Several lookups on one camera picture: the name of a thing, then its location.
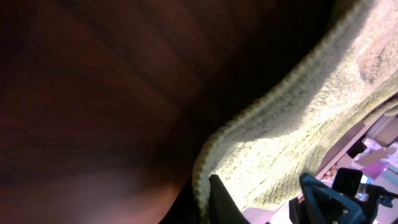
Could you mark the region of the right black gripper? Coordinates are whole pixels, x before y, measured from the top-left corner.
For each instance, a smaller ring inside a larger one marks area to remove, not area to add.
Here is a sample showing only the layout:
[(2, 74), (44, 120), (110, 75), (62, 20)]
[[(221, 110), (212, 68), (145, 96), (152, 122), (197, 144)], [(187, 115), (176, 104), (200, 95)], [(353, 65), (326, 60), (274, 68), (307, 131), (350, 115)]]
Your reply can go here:
[(356, 187), (363, 189), (368, 199), (361, 201), (345, 191), (330, 188), (314, 176), (304, 173), (299, 182), (304, 201), (297, 198), (289, 201), (289, 218), (293, 224), (364, 224), (372, 223), (377, 216), (379, 205), (392, 208), (397, 194), (384, 187), (362, 184), (358, 177), (354, 182), (346, 182), (345, 190)]

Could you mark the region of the green microfiber cloth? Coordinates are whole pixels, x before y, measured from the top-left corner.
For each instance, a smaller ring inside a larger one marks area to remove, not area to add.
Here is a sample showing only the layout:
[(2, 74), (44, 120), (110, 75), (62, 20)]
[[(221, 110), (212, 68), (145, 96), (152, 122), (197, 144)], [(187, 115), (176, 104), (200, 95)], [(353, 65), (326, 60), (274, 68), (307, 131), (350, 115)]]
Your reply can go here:
[(271, 91), (217, 130), (193, 168), (200, 222), (211, 175), (239, 210), (274, 210), (301, 192), (325, 154), (397, 93), (397, 1), (337, 1), (329, 30)]

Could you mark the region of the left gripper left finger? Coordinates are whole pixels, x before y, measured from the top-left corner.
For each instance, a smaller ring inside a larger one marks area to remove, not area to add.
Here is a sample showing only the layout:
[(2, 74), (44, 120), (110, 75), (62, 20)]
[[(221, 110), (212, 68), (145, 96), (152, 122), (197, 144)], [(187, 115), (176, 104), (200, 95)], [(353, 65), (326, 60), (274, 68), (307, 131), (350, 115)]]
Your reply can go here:
[(200, 213), (190, 177), (159, 224), (199, 224)]

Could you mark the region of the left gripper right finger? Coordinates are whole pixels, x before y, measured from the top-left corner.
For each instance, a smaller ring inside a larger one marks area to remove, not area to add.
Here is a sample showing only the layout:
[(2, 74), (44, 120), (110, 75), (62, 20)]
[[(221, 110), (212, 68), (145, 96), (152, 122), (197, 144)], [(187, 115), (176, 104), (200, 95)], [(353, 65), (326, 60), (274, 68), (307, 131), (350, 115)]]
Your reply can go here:
[(218, 175), (209, 178), (209, 217), (211, 224), (249, 224), (239, 211)]

